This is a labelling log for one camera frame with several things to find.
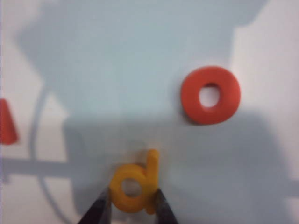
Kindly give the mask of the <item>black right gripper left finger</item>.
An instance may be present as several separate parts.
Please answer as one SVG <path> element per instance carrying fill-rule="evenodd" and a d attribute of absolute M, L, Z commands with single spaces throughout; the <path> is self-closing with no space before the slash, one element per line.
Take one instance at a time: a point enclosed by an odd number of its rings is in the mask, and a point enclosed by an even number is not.
<path fill-rule="evenodd" d="M 112 207 L 109 188 L 106 187 L 80 219 L 80 224 L 110 224 Z"/>

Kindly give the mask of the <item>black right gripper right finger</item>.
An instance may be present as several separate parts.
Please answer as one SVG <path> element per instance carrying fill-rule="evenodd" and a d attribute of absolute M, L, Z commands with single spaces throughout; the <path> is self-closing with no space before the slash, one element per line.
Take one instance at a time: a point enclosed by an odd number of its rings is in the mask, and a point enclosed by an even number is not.
<path fill-rule="evenodd" d="M 154 195 L 155 224 L 179 224 L 160 188 Z"/>

